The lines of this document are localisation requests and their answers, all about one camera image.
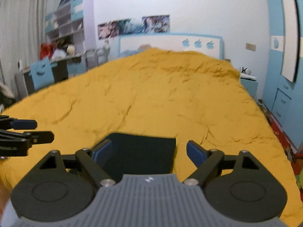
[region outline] yellow blanket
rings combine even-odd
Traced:
[[[176,137],[174,172],[179,180],[196,169],[186,155],[188,140],[231,155],[246,149],[286,188],[281,219],[291,227],[303,221],[290,163],[227,61],[150,49],[39,91],[5,114],[35,119],[37,130],[55,134],[52,144],[33,147],[28,157],[1,162],[1,178],[9,188],[51,149],[71,154],[115,131]]]

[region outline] apple-shaped decal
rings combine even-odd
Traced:
[[[210,42],[208,42],[207,43],[207,48],[209,49],[209,50],[212,50],[213,48],[214,48],[214,43],[212,42],[212,41],[210,41]]]
[[[182,42],[183,47],[189,47],[189,40],[186,39]]]
[[[194,42],[194,46],[195,46],[196,48],[201,48],[201,47],[202,47],[202,44],[201,44],[200,39],[199,39],[198,41],[195,41],[195,42]]]
[[[279,47],[279,40],[275,38],[274,40],[274,48],[277,49]]]

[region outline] red bag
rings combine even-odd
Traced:
[[[40,60],[43,60],[45,57],[48,57],[49,59],[51,59],[55,49],[56,49],[56,47],[53,44],[41,44]]]

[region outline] wall socket plate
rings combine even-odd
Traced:
[[[246,49],[251,51],[256,51],[257,46],[255,44],[246,43]]]

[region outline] headboard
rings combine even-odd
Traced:
[[[152,47],[163,50],[197,51],[217,59],[223,59],[222,37],[185,33],[120,36],[119,53],[135,51],[143,44],[150,44]]]

